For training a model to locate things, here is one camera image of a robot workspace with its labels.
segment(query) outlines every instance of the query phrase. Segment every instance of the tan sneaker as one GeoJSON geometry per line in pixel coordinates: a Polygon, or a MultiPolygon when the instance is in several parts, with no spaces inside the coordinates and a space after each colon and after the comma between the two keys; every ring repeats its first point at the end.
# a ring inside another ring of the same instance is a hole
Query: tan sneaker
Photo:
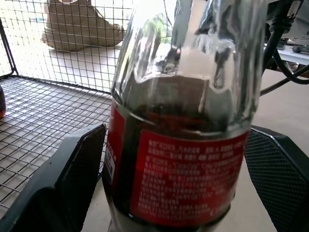
{"type": "Polygon", "coordinates": [[[77,51],[86,46],[113,46],[124,37],[124,29],[111,24],[91,5],[90,0],[49,0],[42,41],[62,51],[77,51]]]}

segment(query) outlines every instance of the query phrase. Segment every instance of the metal wire grid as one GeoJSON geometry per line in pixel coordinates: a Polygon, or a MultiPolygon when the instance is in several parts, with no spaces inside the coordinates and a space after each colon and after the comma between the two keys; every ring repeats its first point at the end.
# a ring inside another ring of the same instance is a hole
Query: metal wire grid
{"type": "MultiPolygon", "coordinates": [[[[63,52],[48,47],[42,43],[42,33],[45,31],[46,20],[55,13],[49,13],[47,0],[0,0],[0,17],[2,18],[5,33],[15,59],[19,74],[45,80],[54,80],[63,83],[80,85],[99,91],[110,92],[115,66],[117,64],[121,44],[111,47],[91,45],[84,41],[85,49],[74,52],[63,52]]],[[[63,6],[60,0],[49,0],[58,6],[63,6]]],[[[78,0],[80,9],[87,6],[85,0],[78,0]]],[[[119,24],[127,28],[132,12],[133,0],[92,0],[92,6],[98,10],[110,23],[119,24]]],[[[101,16],[83,16],[75,12],[73,16],[81,21],[91,19],[100,20],[101,16]]],[[[66,25],[64,22],[56,22],[58,25],[66,25]]],[[[88,23],[88,30],[93,28],[88,23]]],[[[67,31],[60,33],[70,36],[67,31]]]]}
{"type": "Polygon", "coordinates": [[[108,127],[111,97],[32,78],[0,79],[0,85],[7,103],[0,119],[1,218],[66,134],[99,123],[108,127]]]}

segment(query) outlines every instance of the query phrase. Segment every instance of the red object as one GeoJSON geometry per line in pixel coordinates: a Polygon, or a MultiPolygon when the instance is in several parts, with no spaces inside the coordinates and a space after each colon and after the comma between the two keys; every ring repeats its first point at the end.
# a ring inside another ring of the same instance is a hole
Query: red object
{"type": "Polygon", "coordinates": [[[173,227],[217,219],[234,197],[247,137],[193,141],[143,130],[131,213],[173,227]]]}
{"type": "Polygon", "coordinates": [[[2,87],[0,86],[0,118],[3,118],[6,111],[5,96],[2,87]]]}
{"type": "Polygon", "coordinates": [[[113,189],[115,188],[118,179],[125,131],[125,119],[118,112],[115,104],[116,103],[113,101],[104,161],[108,173],[108,182],[112,185],[113,189]]]}

